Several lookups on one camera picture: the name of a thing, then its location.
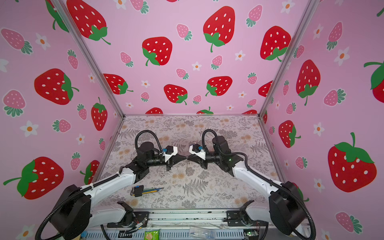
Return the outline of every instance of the red strawberry print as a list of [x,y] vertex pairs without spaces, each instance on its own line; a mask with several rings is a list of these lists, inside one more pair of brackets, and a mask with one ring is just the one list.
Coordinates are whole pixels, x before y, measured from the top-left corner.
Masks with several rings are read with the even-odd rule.
[[265,60],[273,60],[283,55],[291,42],[291,35],[279,26],[271,27],[264,35],[260,56]]
[[21,177],[9,179],[3,185],[20,179],[17,191],[22,197],[32,200],[56,188],[63,178],[64,171],[57,163],[47,157],[38,157],[23,168]]
[[285,80],[285,82],[284,82],[284,87],[283,87],[283,95],[285,96],[285,95],[287,95],[287,93],[288,93],[288,90],[289,90],[289,81],[288,80]]
[[198,105],[201,102],[201,95],[196,95],[193,98],[193,104]]
[[267,112],[265,111],[265,114],[264,114],[264,116],[263,116],[264,124],[266,124],[267,119],[268,119],[268,114],[267,114]]
[[368,62],[364,64],[364,67],[369,65],[380,65],[371,76],[371,90],[373,96],[384,103],[384,62]]
[[328,152],[328,165],[335,186],[344,192],[356,191],[370,184],[376,177],[376,166],[369,154],[353,145],[341,142]]
[[219,66],[223,63],[223,56],[221,55],[218,55],[216,57],[214,57],[214,59],[212,59],[212,64],[211,64],[211,68],[213,70],[216,70],[219,68]]
[[82,0],[67,0],[67,8],[81,35],[94,41],[107,36],[107,23],[103,16]]
[[20,50],[22,53],[28,55],[33,53],[31,44],[28,41],[24,41],[24,38],[20,33],[2,28],[1,35],[3,35],[3,38],[12,48]]
[[300,197],[301,197],[301,199],[303,200],[303,202],[308,202],[310,199],[307,198],[306,200],[304,200],[303,193],[302,193],[302,191],[300,190],[300,188],[296,185],[296,183],[293,182],[293,185],[295,185],[295,186],[297,187],[297,191],[299,192]]
[[75,152],[72,156],[71,160],[71,168],[73,171],[75,171],[80,165],[80,153]]
[[232,85],[232,78],[228,76],[214,77],[207,82],[207,94],[210,93],[212,96],[221,96],[226,93],[229,87]]
[[93,177],[95,176],[97,168],[99,168],[100,162],[97,160],[93,160],[86,168],[85,173],[80,171],[81,174],[84,176],[84,183],[86,185],[90,184],[93,180]]
[[290,120],[280,124],[279,136],[287,148],[290,148],[295,144],[295,138],[301,138],[301,136],[296,137],[296,127]]
[[84,105],[82,104],[77,105],[77,111],[79,111],[79,117],[82,120],[87,119],[87,109],[84,108]]
[[144,0],[130,0],[133,8],[136,11],[140,11],[141,14],[147,14],[149,12],[149,6]]
[[184,24],[178,24],[176,26],[177,34],[179,37],[184,38],[184,40],[189,41],[192,39],[192,32]]
[[164,86],[164,93],[166,94],[168,100],[172,103],[182,103],[184,102],[187,105],[187,102],[185,101],[188,97],[188,92],[185,88],[167,84]]
[[362,233],[362,225],[354,216],[349,216],[345,212],[338,212],[336,213],[335,218],[337,222],[348,232],[353,233],[353,231],[355,231],[357,234]]
[[4,111],[11,117],[19,117],[24,113],[25,100],[22,94],[17,90],[10,90],[3,98],[3,103],[6,105]]
[[147,102],[149,100],[149,94],[147,92],[143,92],[140,96],[143,102]]
[[59,25],[59,27],[61,29],[63,29],[64,31],[66,32],[69,32],[68,31],[68,28],[65,26],[63,20],[61,19],[59,13],[55,10],[55,7],[53,6],[51,0],[45,0],[45,4],[47,6],[47,9],[48,9],[48,12],[50,13],[50,15],[55,19],[53,21],[53,24],[52,24],[52,28],[53,30],[56,30],[55,29],[55,23],[57,22],[57,24]]
[[259,95],[263,96],[263,97],[266,97],[266,95],[268,94],[269,92],[269,89],[271,88],[271,85],[272,85],[272,81],[262,85],[260,88],[259,88]]
[[246,111],[245,113],[242,113],[242,114],[257,114],[257,111],[251,109],[251,110],[248,110],[248,111]]
[[172,43],[164,36],[145,39],[142,48],[144,56],[148,58],[146,66],[148,61],[153,65],[163,66],[168,63],[172,53]]
[[187,71],[185,71],[184,69],[178,68],[176,69],[176,73],[179,78],[182,78],[184,80],[189,78]]
[[249,11],[248,18],[246,21],[246,24],[249,28],[256,25],[256,22],[260,20],[260,18],[262,17],[262,12],[263,12],[263,6],[260,4]]
[[200,110],[196,114],[213,114],[213,112],[211,112],[211,107],[209,107],[208,110],[206,110],[206,109]]
[[43,98],[59,105],[68,104],[73,97],[71,80],[60,69],[53,68],[35,79],[35,90]]
[[91,117],[96,130],[101,131],[107,122],[108,112],[105,106],[101,104],[100,98],[99,102],[95,103],[91,109]]
[[287,114],[292,114],[294,111],[296,111],[296,103],[288,104],[288,107],[286,109],[286,113]]
[[306,98],[304,106],[307,105],[308,96],[314,94],[320,83],[320,71],[312,60],[306,60],[301,66],[296,82],[296,92],[301,98]]
[[347,94],[344,92],[343,89],[338,89],[337,91],[335,89],[331,90],[324,98],[324,104],[328,106],[335,106],[336,104],[340,104],[345,100],[345,96]]
[[257,81],[256,73],[250,73],[248,74],[248,80],[247,82],[251,85],[254,85]]
[[71,124],[67,120],[65,120],[65,119],[62,119],[60,121],[56,120],[56,121],[53,122],[52,128],[56,132],[65,133],[65,132],[68,132],[71,129]]
[[125,65],[127,67],[130,67],[130,68],[133,67],[132,58],[128,54],[126,54],[125,52],[121,52],[120,53],[120,59],[121,59],[122,62],[125,63]]
[[275,127],[274,126],[271,126],[270,128],[269,128],[269,134],[270,135],[273,135],[275,133]]
[[304,157],[298,157],[296,158],[296,166],[300,169],[304,169],[304,168],[307,168],[308,166],[308,162],[307,162],[307,159],[305,159]]
[[250,101],[248,102],[248,104],[247,104],[247,108],[251,108],[251,107],[253,107],[253,106],[256,104],[256,102],[257,102],[257,99],[252,99],[252,100],[250,100]]
[[293,53],[294,58],[299,58],[304,53],[304,46],[300,45],[296,48],[295,52]]
[[205,40],[216,47],[227,44],[235,32],[235,11],[229,6],[217,10],[204,23],[203,32]]
[[76,58],[76,54],[74,53],[74,51],[72,51],[72,49],[70,49],[70,50],[68,50],[68,55],[69,55],[68,56],[68,62],[73,67],[73,69],[77,69],[77,67],[79,65],[79,61]]
[[99,139],[99,145],[100,145],[100,149],[104,151],[105,150],[105,141],[103,138]]
[[160,108],[151,108],[145,114],[163,114]]
[[103,73],[103,75],[114,94],[120,95],[126,93],[127,91],[133,92],[133,90],[128,90],[127,82],[119,75],[106,73]]
[[329,33],[328,42],[327,42],[328,51],[331,51],[336,47],[337,41],[341,38],[342,34],[343,34],[343,23],[338,22],[333,27],[332,31]]

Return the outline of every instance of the floral tabletop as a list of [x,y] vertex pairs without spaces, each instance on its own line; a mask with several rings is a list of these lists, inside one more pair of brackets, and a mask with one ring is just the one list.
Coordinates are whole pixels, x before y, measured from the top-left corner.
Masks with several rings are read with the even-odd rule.
[[[101,178],[108,177],[136,156],[134,140],[138,132],[149,129],[155,132],[161,146],[177,146],[181,155],[190,155],[189,146],[201,145],[201,134],[211,128],[228,141],[232,151],[248,155],[249,165],[265,175],[278,179],[274,164],[257,121],[257,116],[127,116],[114,148],[103,169]],[[213,150],[213,135],[206,134],[206,145]],[[156,142],[144,133],[144,141]],[[248,200],[265,202],[265,198],[245,182],[223,172],[217,165],[202,169],[198,164],[182,161],[166,171],[165,166],[151,167],[150,172],[136,185],[144,188],[163,187],[160,192],[141,197],[130,196],[132,186],[122,188],[100,202],[111,205],[125,201],[132,208],[238,208]]]

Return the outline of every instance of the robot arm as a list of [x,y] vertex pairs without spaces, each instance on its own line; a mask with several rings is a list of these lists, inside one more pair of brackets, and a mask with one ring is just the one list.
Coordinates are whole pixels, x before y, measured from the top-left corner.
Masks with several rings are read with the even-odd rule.
[[[56,203],[55,208],[73,194],[77,194],[78,197],[57,210],[51,216],[50,222],[64,239],[73,239],[85,229],[105,223],[118,223],[120,226],[127,227],[132,224],[135,225],[133,209],[125,202],[118,202],[112,206],[97,208],[95,206],[115,191],[143,179],[149,173],[150,166],[165,165],[168,171],[174,164],[188,159],[200,164],[204,169],[207,169],[208,163],[217,164],[223,171],[254,187],[268,200],[267,203],[249,201],[242,207],[244,210],[242,221],[245,224],[254,223],[257,220],[273,222],[286,235],[289,235],[300,225],[306,217],[303,210],[289,196],[271,185],[273,182],[299,197],[297,188],[292,183],[283,184],[251,168],[256,174],[270,182],[261,179],[246,167],[241,157],[230,154],[231,150],[223,136],[213,138],[212,142],[215,149],[213,152],[209,152],[207,149],[204,150],[202,146],[194,144],[190,146],[189,152],[191,155],[187,157],[179,155],[177,147],[167,146],[160,152],[154,148],[153,143],[144,142],[136,149],[137,156],[132,162],[120,167],[120,170],[112,177],[101,179],[80,188],[75,185],[67,187]],[[36,234],[36,239],[40,240],[40,237],[41,233],[39,236]]]

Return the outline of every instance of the pink strawberry print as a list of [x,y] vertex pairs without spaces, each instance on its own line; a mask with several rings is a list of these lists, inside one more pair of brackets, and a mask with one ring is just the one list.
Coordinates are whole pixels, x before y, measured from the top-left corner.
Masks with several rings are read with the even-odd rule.
[[286,113],[291,115],[294,111],[296,111],[296,103],[290,103],[288,104]]
[[126,54],[125,52],[121,52],[120,53],[120,59],[123,63],[125,63],[126,66],[128,67],[133,67],[133,61],[132,61],[132,58]]
[[253,107],[257,102],[257,99],[252,99],[251,101],[248,102],[247,108]]
[[143,92],[140,96],[143,102],[147,102],[149,100],[149,94],[147,92]]
[[24,41],[24,38],[20,33],[7,28],[2,28],[1,35],[3,35],[3,38],[12,48],[20,50],[22,53],[28,55],[33,53],[31,44],[28,41]]
[[10,90],[3,98],[3,103],[6,105],[4,111],[10,117],[19,117],[24,113],[25,100],[22,94],[17,90]]
[[304,53],[304,46],[300,45],[296,48],[295,52],[293,53],[294,58],[299,58]]
[[187,71],[185,71],[184,69],[178,68],[176,69],[176,73],[179,78],[182,78],[184,80],[189,78]]
[[73,171],[75,171],[80,165],[80,153],[75,152],[72,156],[71,160],[71,168]]
[[246,21],[247,26],[249,28],[251,28],[254,25],[256,25],[256,22],[258,20],[260,20],[260,18],[262,17],[262,12],[263,12],[263,6],[261,6],[261,5],[257,5],[252,10],[249,11],[248,18],[247,18],[247,21]]
[[192,39],[192,32],[184,24],[178,24],[176,26],[177,34],[179,37],[184,38],[184,40],[189,41]]
[[52,127],[53,130],[55,130],[56,132],[65,133],[71,129],[71,124],[67,120],[62,119],[60,121],[56,120],[55,122],[53,122]]
[[79,111],[79,117],[82,120],[87,119],[87,109],[84,108],[84,105],[82,104],[77,105],[77,111]]
[[100,145],[100,149],[104,151],[105,150],[105,141],[103,138],[99,139],[99,145]]
[[269,128],[269,134],[270,135],[273,135],[275,133],[275,126],[271,126],[270,128]]
[[285,95],[287,95],[287,93],[288,93],[288,90],[289,90],[289,81],[288,80],[285,80],[285,82],[284,82],[284,87],[283,87],[283,95],[285,96]]
[[69,55],[68,56],[68,62],[73,67],[73,69],[77,69],[77,67],[79,65],[79,61],[76,58],[76,54],[74,53],[74,51],[72,49],[70,49],[70,50],[68,50],[68,55]]
[[333,27],[332,31],[329,33],[328,42],[327,42],[328,51],[331,51],[336,47],[337,41],[341,38],[342,34],[343,34],[343,23],[338,22]]
[[133,8],[136,11],[140,11],[142,14],[147,14],[149,12],[149,6],[144,0],[130,0]]
[[211,68],[213,70],[216,70],[219,68],[219,66],[223,63],[223,56],[218,55],[212,59]]
[[256,73],[250,73],[248,74],[248,83],[251,85],[254,85],[257,81]]
[[201,102],[201,95],[196,95],[193,98],[193,104],[198,105]]
[[345,100],[347,94],[343,89],[331,90],[324,98],[324,104],[330,107],[335,106],[336,104],[341,104]]
[[305,159],[304,157],[298,157],[296,158],[296,166],[300,169],[304,169],[304,168],[307,168],[308,166],[308,162],[307,162],[307,159]]
[[337,222],[348,232],[353,233],[353,231],[355,231],[357,234],[362,233],[362,225],[354,216],[349,216],[345,212],[338,212],[336,213],[335,218]]

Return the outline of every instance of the green strawberry leaf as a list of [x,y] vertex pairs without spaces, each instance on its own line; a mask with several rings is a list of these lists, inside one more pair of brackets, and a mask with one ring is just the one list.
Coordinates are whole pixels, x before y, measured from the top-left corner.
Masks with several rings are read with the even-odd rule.
[[341,142],[339,144],[336,144],[335,147],[339,149],[342,152],[351,152],[353,151],[353,147],[351,144],[347,142]]
[[356,152],[354,150],[346,152],[345,157],[347,158],[347,162],[354,162],[356,160]]
[[152,58],[150,58],[149,59],[150,60],[150,62],[153,64],[153,65],[158,65],[158,66],[160,66],[160,63],[156,60],[156,59],[152,59]]
[[371,90],[380,85],[384,80],[384,64],[378,67],[371,76]]
[[314,92],[315,92],[316,89],[317,89],[317,86],[312,86],[312,87],[310,88],[309,85],[308,85],[308,87],[307,87],[307,85],[308,85],[308,84],[306,84],[305,90],[307,91],[308,96],[314,94]]
[[107,36],[107,28],[108,28],[108,27],[102,27],[102,28],[100,28],[100,30],[99,30],[100,37],[105,37],[105,36]]
[[120,89],[120,94],[126,93],[126,91],[128,89],[127,82],[124,82],[122,85],[118,85],[118,88]]
[[28,191],[28,186],[29,182],[27,180],[24,180],[23,178],[20,179],[19,183],[17,184],[17,191],[22,195],[22,197]]
[[374,163],[374,161],[372,161],[371,157],[364,149],[355,147],[354,151],[355,151],[356,157],[362,160],[363,162]]
[[213,39],[213,36],[211,36],[210,34],[208,34],[208,33],[205,33],[204,34],[204,36],[205,36],[205,40],[207,41],[207,42],[209,42],[209,43],[213,43],[215,40]]
[[146,58],[150,59],[151,58],[151,55],[149,54],[149,52],[145,49],[145,48],[142,48],[143,49],[143,54]]

